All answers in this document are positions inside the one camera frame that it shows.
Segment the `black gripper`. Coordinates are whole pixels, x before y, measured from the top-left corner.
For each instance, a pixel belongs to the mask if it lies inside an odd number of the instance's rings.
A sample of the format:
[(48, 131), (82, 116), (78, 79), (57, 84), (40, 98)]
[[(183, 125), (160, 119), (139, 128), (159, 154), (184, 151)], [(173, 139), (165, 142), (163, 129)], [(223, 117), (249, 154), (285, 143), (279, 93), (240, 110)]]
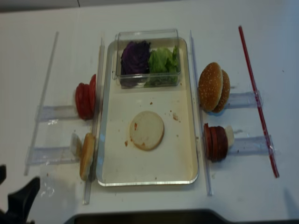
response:
[(0, 210), (1, 224), (35, 224), (27, 221), (33, 202), (40, 190), (40, 177), (33, 178), (20, 190), (8, 194), (8, 210)]

